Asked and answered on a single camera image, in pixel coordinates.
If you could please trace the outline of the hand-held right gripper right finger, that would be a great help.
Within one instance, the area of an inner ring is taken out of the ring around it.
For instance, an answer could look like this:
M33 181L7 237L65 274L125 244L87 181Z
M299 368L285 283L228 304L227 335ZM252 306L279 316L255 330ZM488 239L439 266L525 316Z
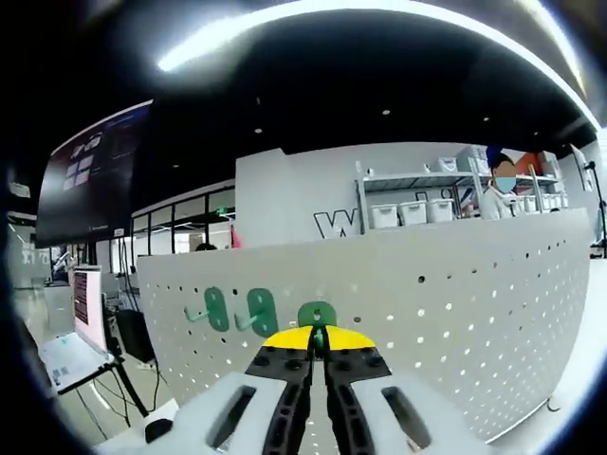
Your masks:
M327 412L342 454L477 454L457 408L413 375L394 374L367 336L322 328Z

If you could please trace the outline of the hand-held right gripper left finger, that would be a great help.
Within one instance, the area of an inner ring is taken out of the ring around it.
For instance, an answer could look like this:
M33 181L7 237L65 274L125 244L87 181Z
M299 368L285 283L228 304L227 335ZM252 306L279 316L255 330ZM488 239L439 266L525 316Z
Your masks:
M175 415L167 454L296 454L310 412L312 328L267 339L243 373L229 373Z

